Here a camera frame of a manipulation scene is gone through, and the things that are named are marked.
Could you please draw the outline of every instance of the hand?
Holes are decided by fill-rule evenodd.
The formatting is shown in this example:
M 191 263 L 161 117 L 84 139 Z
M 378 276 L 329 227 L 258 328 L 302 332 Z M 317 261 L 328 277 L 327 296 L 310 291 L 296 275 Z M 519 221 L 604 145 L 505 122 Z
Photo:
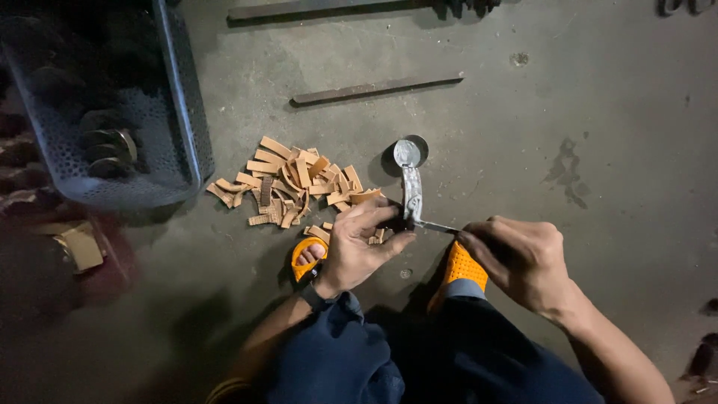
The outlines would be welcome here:
M 322 297 L 334 297 L 355 288 L 414 241 L 416 235 L 413 232 L 403 231 L 382 244 L 368 244 L 377 225 L 398 214 L 399 209 L 389 206 L 388 199 L 377 197 L 337 215 L 327 259 L 314 282 Z
M 582 295 L 569 278 L 564 237 L 553 224 L 494 216 L 468 224 L 457 240 L 508 297 L 554 323 Z

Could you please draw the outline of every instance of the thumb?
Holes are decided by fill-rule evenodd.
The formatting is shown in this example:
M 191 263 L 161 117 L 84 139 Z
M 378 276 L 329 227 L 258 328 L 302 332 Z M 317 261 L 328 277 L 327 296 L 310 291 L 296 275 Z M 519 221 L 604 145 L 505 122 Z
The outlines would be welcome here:
M 382 263 L 384 263 L 399 255 L 415 239 L 416 234 L 413 231 L 402 231 L 389 237 L 384 243 L 373 246 L 373 248 L 379 253 Z
M 487 247 L 486 243 L 475 235 L 463 230 L 459 231 L 456 240 L 469 252 L 471 258 L 484 268 L 494 283 L 499 285 L 506 285 L 508 283 L 508 270 L 494 257 L 494 254 L 489 247 Z

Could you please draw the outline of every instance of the perforated metal basket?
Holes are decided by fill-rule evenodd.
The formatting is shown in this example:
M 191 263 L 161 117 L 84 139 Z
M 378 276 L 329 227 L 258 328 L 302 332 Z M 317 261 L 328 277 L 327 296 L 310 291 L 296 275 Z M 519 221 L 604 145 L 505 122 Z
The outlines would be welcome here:
M 152 3 L 169 84 L 151 96 L 139 88 L 114 94 L 120 101 L 118 109 L 123 118 L 138 128 L 136 138 L 142 144 L 146 162 L 143 173 L 132 170 L 128 178 L 121 180 L 88 175 L 89 164 L 80 148 L 78 120 L 69 119 L 66 111 L 48 106 L 28 88 L 32 58 L 27 53 L 38 51 L 33 48 L 32 33 L 12 19 L 1 24 L 4 55 L 48 170 L 57 189 L 73 201 L 108 209 L 167 205 L 197 194 L 214 172 L 205 110 L 184 19 L 165 0 Z M 71 37 L 61 40 L 65 41 L 62 46 L 77 45 Z

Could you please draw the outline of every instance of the metal mesh container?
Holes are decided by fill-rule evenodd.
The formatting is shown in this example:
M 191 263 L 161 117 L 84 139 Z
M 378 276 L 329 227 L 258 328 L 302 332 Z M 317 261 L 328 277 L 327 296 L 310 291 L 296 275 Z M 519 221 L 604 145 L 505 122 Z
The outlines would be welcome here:
M 140 88 L 106 94 L 115 101 L 122 118 L 135 126 L 134 136 L 142 145 L 144 169 L 131 170 L 122 179 L 89 176 L 90 164 L 80 148 L 82 131 L 77 114 L 67 110 L 71 107 L 59 109 L 48 105 L 32 90 L 32 74 L 42 52 L 51 52 L 52 58 L 63 58 L 66 51 L 74 55 L 76 65 L 87 68 L 94 60 L 85 43 L 61 29 L 48 32 L 52 25 L 40 26 L 37 24 L 40 20 L 30 17 L 10 17 L 0 22 L 3 52 L 45 163 L 59 192 L 70 200 L 104 209 L 162 206 L 193 197 L 214 172 L 205 110 L 184 19 L 165 0 L 153 0 L 152 6 L 167 71 L 165 84 L 149 95 Z M 47 48 L 43 49 L 42 44 L 48 44 Z M 101 88 L 102 78 L 91 76 L 80 77 L 88 89 Z

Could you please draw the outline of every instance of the forearm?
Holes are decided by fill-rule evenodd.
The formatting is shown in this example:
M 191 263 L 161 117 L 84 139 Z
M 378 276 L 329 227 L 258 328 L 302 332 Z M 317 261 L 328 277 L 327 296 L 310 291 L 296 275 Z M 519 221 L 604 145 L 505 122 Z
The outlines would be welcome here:
M 576 286 L 575 301 L 555 319 L 569 337 L 586 377 L 608 402 L 675 403 L 663 375 Z
M 315 287 L 317 293 L 325 298 L 337 294 L 323 283 L 315 283 Z M 239 350 L 229 378 L 238 377 L 250 382 L 274 355 L 284 340 L 286 331 L 302 322 L 311 313 L 312 308 L 299 297 L 298 293 L 290 296 L 249 334 Z

